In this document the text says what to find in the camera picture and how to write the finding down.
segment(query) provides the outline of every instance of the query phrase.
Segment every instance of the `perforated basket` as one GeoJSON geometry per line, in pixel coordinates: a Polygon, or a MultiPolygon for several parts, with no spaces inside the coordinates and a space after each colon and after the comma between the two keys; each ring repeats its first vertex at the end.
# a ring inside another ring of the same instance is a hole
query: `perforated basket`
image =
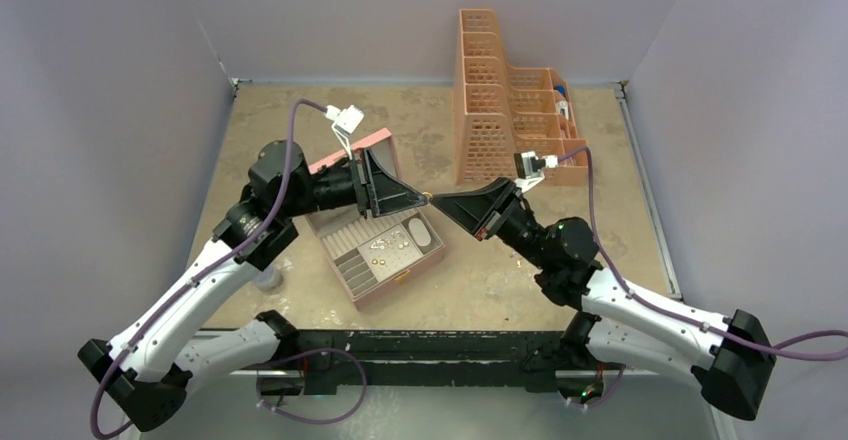
{"type": "MultiPolygon", "coordinates": [[[[455,80],[457,183],[513,178],[516,151],[562,156],[573,146],[566,142],[577,139],[570,99],[569,119],[557,111],[557,102],[566,97],[553,88],[564,86],[564,81],[549,68],[509,65],[491,10],[460,11],[455,80]]],[[[585,170],[580,160],[574,160],[547,169],[545,183],[580,184],[585,170]]]]}

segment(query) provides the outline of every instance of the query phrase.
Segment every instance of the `metal frame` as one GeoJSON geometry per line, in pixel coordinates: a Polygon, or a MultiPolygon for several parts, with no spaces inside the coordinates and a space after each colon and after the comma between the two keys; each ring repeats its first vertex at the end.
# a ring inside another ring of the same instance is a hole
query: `metal frame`
{"type": "MultiPolygon", "coordinates": [[[[559,371],[597,366],[591,358],[564,350],[562,339],[562,331],[304,329],[299,330],[298,345],[303,351],[332,347],[349,352],[365,369],[370,385],[510,386],[542,393],[571,390],[571,385],[558,380],[575,377],[558,376],[559,371]]],[[[296,371],[296,367],[260,365],[250,371],[261,371],[264,376],[267,370],[296,371]]],[[[338,386],[361,383],[353,362],[332,353],[310,357],[308,380],[307,395],[332,395],[338,386]]]]}
{"type": "MultiPolygon", "coordinates": [[[[229,332],[229,331],[232,331],[232,330],[230,330],[230,329],[204,329],[204,330],[200,330],[199,332],[197,332],[197,334],[192,339],[192,342],[189,343],[188,346],[190,347],[192,344],[202,343],[204,341],[209,341],[209,340],[218,338],[221,334],[229,332]]],[[[323,334],[323,333],[327,333],[327,334],[335,336],[336,341],[338,341],[339,339],[342,339],[343,341],[345,341],[345,343],[347,343],[347,339],[356,339],[359,336],[364,336],[364,337],[367,338],[367,337],[373,336],[373,335],[402,334],[404,332],[403,331],[382,331],[382,332],[380,332],[380,331],[374,331],[374,330],[304,330],[304,331],[302,331],[302,333],[305,333],[307,337],[311,338],[310,341],[306,342],[307,348],[310,348],[310,347],[317,347],[317,346],[320,346],[320,345],[323,344],[323,340],[320,338],[320,335],[323,334]]],[[[531,338],[531,343],[532,343],[532,339],[534,337],[538,337],[538,339],[541,339],[541,340],[550,341],[550,340],[553,340],[553,339],[558,339],[562,334],[562,332],[559,332],[559,331],[539,331],[539,332],[499,332],[499,331],[491,331],[491,332],[435,332],[435,331],[432,331],[432,332],[414,332],[414,333],[417,333],[419,335],[443,335],[445,337],[455,337],[457,344],[463,343],[465,338],[462,338],[462,337],[466,337],[466,336],[469,336],[469,335],[475,337],[478,340],[483,339],[482,340],[483,342],[485,342],[485,341],[499,342],[500,340],[502,340],[504,338],[504,335],[514,337],[514,340],[517,341],[517,340],[519,340],[519,337],[521,337],[522,335],[527,335],[531,338]]],[[[380,342],[381,345],[386,345],[386,339],[385,338],[381,338],[379,340],[374,339],[374,340],[376,342],[380,342]]],[[[338,346],[341,347],[342,349],[350,348],[351,353],[356,354],[357,357],[362,355],[362,352],[356,351],[357,348],[355,348],[352,345],[351,346],[349,346],[349,345],[338,345],[338,346]]],[[[392,354],[400,355],[401,353],[405,353],[405,350],[406,350],[406,347],[401,345],[398,348],[397,352],[394,352],[394,353],[389,352],[389,354],[390,355],[392,355],[392,354]]],[[[385,352],[385,351],[381,351],[379,353],[379,355],[386,355],[386,354],[387,354],[387,352],[385,352]]],[[[427,364],[426,360],[421,359],[420,361],[421,361],[421,363],[424,363],[425,365],[427,364]]],[[[367,358],[363,360],[363,363],[369,363],[367,358]]],[[[371,363],[370,367],[373,368],[375,366],[374,363],[373,362],[370,362],[370,363],[371,363]]],[[[383,366],[384,367],[390,367],[391,364],[387,364],[387,365],[383,365],[383,366]]],[[[485,366],[485,361],[481,362],[481,367],[484,367],[484,366],[485,366]]],[[[575,381],[578,381],[578,382],[581,382],[581,381],[591,382],[591,380],[595,377],[595,374],[596,374],[595,370],[588,370],[586,368],[576,368],[574,365],[568,365],[568,367],[569,368],[557,369],[557,370],[553,370],[553,371],[547,370],[547,371],[544,371],[544,372],[540,372],[540,376],[545,377],[545,378],[540,379],[541,381],[537,385],[550,384],[550,382],[555,382],[554,384],[567,384],[568,380],[575,380],[575,381]]],[[[339,370],[339,368],[337,366],[334,366],[333,369],[336,370],[336,371],[339,370]]],[[[344,374],[344,376],[348,376],[348,375],[350,375],[351,377],[357,376],[355,370],[352,369],[352,368],[350,369],[349,372],[342,372],[342,373],[344,374]]],[[[230,375],[248,377],[248,378],[255,378],[255,377],[261,375],[263,377],[275,377],[275,378],[285,378],[285,379],[296,379],[300,376],[300,374],[296,370],[292,370],[292,369],[288,369],[288,370],[282,369],[282,368],[264,369],[264,368],[261,368],[261,367],[260,368],[246,368],[246,369],[237,370],[237,371],[231,372],[230,375]]],[[[627,369],[625,371],[624,375],[625,375],[625,377],[630,377],[630,378],[645,377],[645,376],[659,376],[659,375],[657,375],[656,373],[653,373],[653,372],[648,372],[648,371],[644,371],[644,370],[634,370],[634,369],[627,369]]],[[[325,380],[329,380],[330,383],[334,383],[336,380],[338,380],[338,376],[336,376],[335,378],[327,378],[325,380]]],[[[385,385],[385,383],[379,383],[379,382],[374,383],[374,384],[385,385]]],[[[719,440],[736,440],[735,431],[733,429],[733,422],[731,421],[731,419],[728,416],[726,416],[726,415],[716,411],[715,409],[709,407],[708,405],[705,405],[704,408],[705,408],[705,414],[713,416],[714,424],[715,424],[716,438],[718,438],[719,440]]],[[[143,437],[138,432],[138,430],[131,428],[131,429],[127,430],[126,432],[124,432],[119,438],[121,440],[140,440],[143,437]]]]}
{"type": "Polygon", "coordinates": [[[677,283],[677,274],[674,273],[674,265],[671,262],[671,255],[668,251],[668,243],[665,239],[662,221],[657,211],[657,204],[654,200],[654,193],[651,190],[651,183],[648,180],[648,173],[645,170],[645,162],[642,160],[642,151],[639,149],[639,141],[636,139],[636,133],[633,131],[633,122],[630,118],[630,110],[627,108],[627,95],[624,90],[624,84],[621,82],[612,83],[610,87],[615,92],[615,98],[618,100],[619,108],[621,108],[621,116],[624,119],[627,137],[630,140],[630,148],[633,151],[633,160],[636,162],[636,168],[639,171],[639,181],[642,182],[645,206],[648,208],[648,213],[651,216],[651,224],[654,226],[654,237],[656,237],[657,246],[660,250],[660,260],[665,269],[669,298],[682,300],[683,294],[680,292],[680,285],[677,283]]]}

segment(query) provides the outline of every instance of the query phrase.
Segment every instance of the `table surface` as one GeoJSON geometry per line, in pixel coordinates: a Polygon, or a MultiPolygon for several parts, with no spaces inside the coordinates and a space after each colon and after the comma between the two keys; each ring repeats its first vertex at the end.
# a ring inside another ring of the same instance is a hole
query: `table surface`
{"type": "MultiPolygon", "coordinates": [[[[629,280],[668,294],[667,277],[634,161],[627,129],[611,89],[572,89],[577,127],[595,160],[601,241],[629,280]]],[[[317,87],[248,85],[238,91],[203,208],[192,258],[238,200],[247,169],[269,141],[285,137],[288,110],[298,98],[365,112],[354,140],[388,127],[404,181],[444,193],[454,185],[450,87],[317,87]]],[[[329,122],[310,108],[298,111],[295,140],[308,161],[339,149],[329,122]]],[[[543,225],[567,216],[588,219],[587,188],[542,184],[527,194],[543,225]]],[[[284,282],[270,293],[248,284],[207,322],[235,328],[275,309],[298,328],[561,330],[574,311],[550,303],[533,280],[537,270],[497,239],[477,242],[433,207],[424,214],[447,245],[438,265],[402,288],[357,310],[304,219],[300,237],[276,260],[284,282]]]]}

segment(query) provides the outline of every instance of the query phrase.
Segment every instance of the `white wall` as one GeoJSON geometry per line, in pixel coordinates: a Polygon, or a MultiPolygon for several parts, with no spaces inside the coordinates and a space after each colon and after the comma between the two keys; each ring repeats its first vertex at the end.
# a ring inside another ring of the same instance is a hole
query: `white wall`
{"type": "Polygon", "coordinates": [[[192,0],[230,76],[451,82],[457,11],[494,8],[518,66],[630,78],[674,0],[192,0]]]}
{"type": "MultiPolygon", "coordinates": [[[[687,301],[772,341],[848,327],[846,5],[678,0],[629,88],[687,301]]],[[[845,438],[846,391],[848,362],[779,360],[741,436],[845,438]]]]}
{"type": "Polygon", "coordinates": [[[0,0],[4,438],[90,438],[76,351],[184,266],[230,102],[187,0],[0,0]]]}

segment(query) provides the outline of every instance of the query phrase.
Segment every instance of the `orange mesh organizer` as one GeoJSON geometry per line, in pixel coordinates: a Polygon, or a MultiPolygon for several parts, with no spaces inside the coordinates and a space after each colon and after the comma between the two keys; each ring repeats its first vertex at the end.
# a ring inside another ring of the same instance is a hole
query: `orange mesh organizer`
{"type": "MultiPolygon", "coordinates": [[[[460,10],[454,75],[457,184],[515,178],[515,152],[559,156],[586,145],[577,133],[568,85],[551,68],[509,65],[492,10],[460,10]]],[[[580,154],[546,169],[542,184],[582,185],[587,173],[580,154]]]]}

